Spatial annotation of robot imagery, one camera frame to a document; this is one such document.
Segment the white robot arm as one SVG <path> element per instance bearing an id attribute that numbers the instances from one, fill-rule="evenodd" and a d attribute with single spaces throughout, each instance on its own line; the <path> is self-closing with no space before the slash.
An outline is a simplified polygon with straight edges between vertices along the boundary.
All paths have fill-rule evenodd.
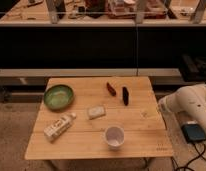
<path id="1" fill-rule="evenodd" d="M 158 101 L 161 112 L 186 112 L 206 131 L 206 84 L 183 86 Z"/>

